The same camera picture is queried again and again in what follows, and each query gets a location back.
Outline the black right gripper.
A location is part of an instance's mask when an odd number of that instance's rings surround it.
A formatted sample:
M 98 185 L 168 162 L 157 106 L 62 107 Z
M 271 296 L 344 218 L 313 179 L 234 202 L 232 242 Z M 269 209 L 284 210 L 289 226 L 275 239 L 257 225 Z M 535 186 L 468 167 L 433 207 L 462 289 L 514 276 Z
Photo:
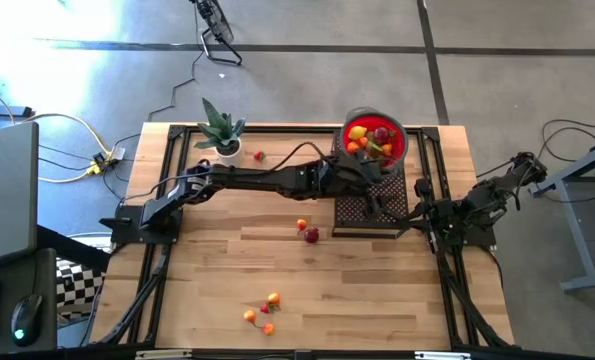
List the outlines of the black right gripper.
M 406 216 L 396 220 L 398 228 L 419 228 L 429 236 L 429 244 L 434 254 L 444 251 L 453 241 L 453 203 L 448 199 L 433 199 L 430 181 L 420 178 L 414 185 L 420 201 Z

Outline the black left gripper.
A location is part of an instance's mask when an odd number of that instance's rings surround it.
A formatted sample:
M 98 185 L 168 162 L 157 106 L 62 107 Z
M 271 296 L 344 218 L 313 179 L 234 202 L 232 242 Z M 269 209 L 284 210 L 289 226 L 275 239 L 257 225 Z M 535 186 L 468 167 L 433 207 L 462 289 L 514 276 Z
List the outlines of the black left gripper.
M 317 198 L 338 198 L 344 196 L 363 197 L 366 217 L 378 217 L 377 197 L 369 189 L 382 182 L 383 177 L 394 172 L 394 168 L 383 162 L 381 153 L 361 150 L 356 156 L 324 157 L 317 165 L 315 180 Z

